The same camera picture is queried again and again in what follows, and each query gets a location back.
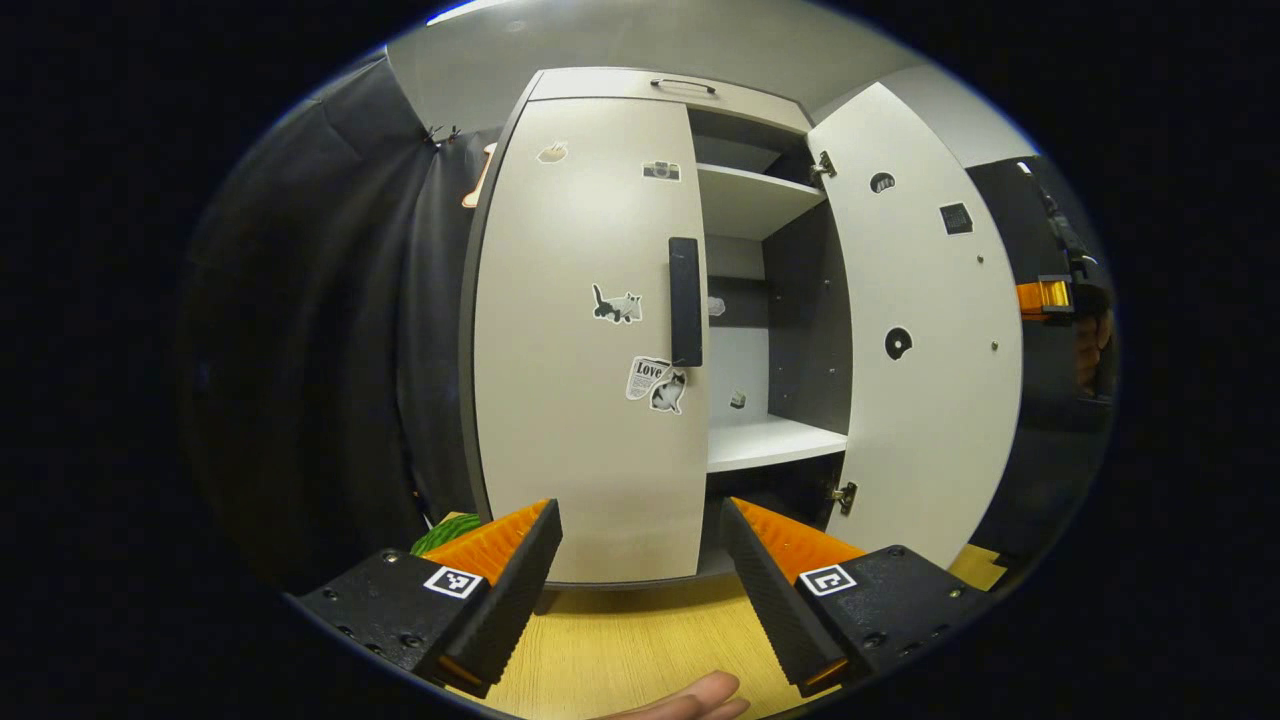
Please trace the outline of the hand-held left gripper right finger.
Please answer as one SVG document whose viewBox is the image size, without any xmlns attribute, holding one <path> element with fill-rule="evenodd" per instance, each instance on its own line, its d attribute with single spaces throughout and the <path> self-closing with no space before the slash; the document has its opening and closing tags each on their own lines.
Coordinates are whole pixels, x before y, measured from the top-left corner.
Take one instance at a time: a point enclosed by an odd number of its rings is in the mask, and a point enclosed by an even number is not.
<svg viewBox="0 0 1280 720">
<path fill-rule="evenodd" d="M 991 609 L 989 592 L 902 544 L 863 551 L 742 498 L 721 505 L 719 534 L 804 698 L 896 673 Z"/>
</svg>

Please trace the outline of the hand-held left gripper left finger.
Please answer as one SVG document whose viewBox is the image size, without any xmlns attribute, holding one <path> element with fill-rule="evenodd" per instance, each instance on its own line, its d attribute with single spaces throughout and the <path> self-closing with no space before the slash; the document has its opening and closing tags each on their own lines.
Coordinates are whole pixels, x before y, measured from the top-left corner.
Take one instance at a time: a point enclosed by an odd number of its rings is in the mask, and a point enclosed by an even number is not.
<svg viewBox="0 0 1280 720">
<path fill-rule="evenodd" d="M 500 682 L 563 538 L 544 498 L 428 551 L 385 548 L 296 605 L 425 682 L 485 698 Z"/>
</svg>

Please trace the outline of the black cat sticker cabinet door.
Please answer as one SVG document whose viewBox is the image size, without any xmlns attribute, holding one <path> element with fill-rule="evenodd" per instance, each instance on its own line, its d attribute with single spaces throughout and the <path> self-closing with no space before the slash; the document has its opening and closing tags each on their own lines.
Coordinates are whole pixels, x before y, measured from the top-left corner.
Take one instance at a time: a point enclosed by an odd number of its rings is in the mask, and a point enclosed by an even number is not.
<svg viewBox="0 0 1280 720">
<path fill-rule="evenodd" d="M 995 220 L 943 140 L 882 83 L 808 136 L 851 319 L 842 483 L 828 532 L 860 550 L 901 544 L 947 568 L 1002 479 L 1021 404 L 1023 332 Z"/>
</svg>

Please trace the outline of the camera sticker shoe cabinet door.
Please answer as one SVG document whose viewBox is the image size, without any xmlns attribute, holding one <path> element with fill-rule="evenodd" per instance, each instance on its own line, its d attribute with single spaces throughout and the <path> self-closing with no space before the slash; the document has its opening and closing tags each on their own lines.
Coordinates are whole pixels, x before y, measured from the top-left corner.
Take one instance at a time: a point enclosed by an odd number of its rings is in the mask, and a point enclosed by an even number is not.
<svg viewBox="0 0 1280 720">
<path fill-rule="evenodd" d="M 559 503 L 556 584 L 698 570 L 710 411 L 703 231 L 684 105 L 524 105 L 477 256 L 474 409 L 489 509 Z M 669 237 L 699 243 L 703 366 L 672 363 Z"/>
</svg>

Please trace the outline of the white double-door shoe cabinet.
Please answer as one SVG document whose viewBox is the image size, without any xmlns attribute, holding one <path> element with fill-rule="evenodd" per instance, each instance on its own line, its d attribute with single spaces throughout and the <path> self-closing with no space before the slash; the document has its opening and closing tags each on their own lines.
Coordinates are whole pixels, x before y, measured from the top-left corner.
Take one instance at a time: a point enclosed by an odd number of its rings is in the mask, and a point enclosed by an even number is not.
<svg viewBox="0 0 1280 720">
<path fill-rule="evenodd" d="M 710 85 L 717 87 L 717 95 L 650 86 L 650 79 L 663 77 Z M 814 126 L 804 108 L 788 97 L 723 79 L 639 68 L 584 67 L 534 73 L 495 146 L 488 150 L 463 281 L 460 373 L 463 428 L 468 433 L 468 482 L 477 511 L 486 520 L 509 512 L 495 515 L 489 509 L 474 409 L 471 345 L 484 218 L 497 164 L 524 105 L 534 100 L 576 97 L 681 104 L 690 120 L 696 168 L 698 163 L 709 163 L 815 188 L 809 170 L 818 152 L 808 143 Z M 709 432 L 712 427 L 772 415 L 847 436 L 851 401 L 849 284 L 828 197 L 763 241 L 703 232 L 710 350 L 707 364 Z M 721 502 L 736 495 L 824 527 L 833 505 L 829 491 L 840 486 L 838 464 L 844 454 L 707 473 L 700 557 L 691 577 L 612 585 L 562 585 L 548 577 L 548 588 L 622 591 L 730 574 L 733 566 L 718 530 Z"/>
</svg>

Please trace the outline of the black door handle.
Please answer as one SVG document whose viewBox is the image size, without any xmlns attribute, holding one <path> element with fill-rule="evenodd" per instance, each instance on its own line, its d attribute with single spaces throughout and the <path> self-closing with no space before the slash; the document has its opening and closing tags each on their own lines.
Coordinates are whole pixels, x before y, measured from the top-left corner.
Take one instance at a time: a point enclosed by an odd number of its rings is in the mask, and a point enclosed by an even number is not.
<svg viewBox="0 0 1280 720">
<path fill-rule="evenodd" d="M 673 366 L 704 364 L 701 264 L 696 238 L 669 237 L 669 340 Z"/>
</svg>

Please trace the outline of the white cabinet shelf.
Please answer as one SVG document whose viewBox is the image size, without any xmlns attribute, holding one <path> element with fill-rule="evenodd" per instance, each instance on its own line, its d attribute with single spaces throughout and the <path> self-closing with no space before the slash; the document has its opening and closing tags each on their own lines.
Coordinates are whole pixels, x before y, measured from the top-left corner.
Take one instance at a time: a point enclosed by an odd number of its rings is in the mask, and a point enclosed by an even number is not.
<svg viewBox="0 0 1280 720">
<path fill-rule="evenodd" d="M 708 234 L 763 241 L 827 200 L 823 191 L 760 173 L 698 163 Z"/>
<path fill-rule="evenodd" d="M 737 471 L 841 454 L 847 442 L 844 434 L 772 415 L 712 427 L 707 471 Z"/>
</svg>

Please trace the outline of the green striped object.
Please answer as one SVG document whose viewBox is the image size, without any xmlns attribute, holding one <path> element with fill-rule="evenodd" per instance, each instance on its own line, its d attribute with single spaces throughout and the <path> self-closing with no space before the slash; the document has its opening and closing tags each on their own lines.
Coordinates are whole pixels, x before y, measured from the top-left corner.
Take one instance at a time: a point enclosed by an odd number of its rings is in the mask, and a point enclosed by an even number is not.
<svg viewBox="0 0 1280 720">
<path fill-rule="evenodd" d="M 422 557 L 431 551 L 448 544 L 449 542 L 468 534 L 483 527 L 484 523 L 475 512 L 451 512 L 447 518 L 436 523 L 426 534 L 413 542 L 410 552 Z"/>
</svg>

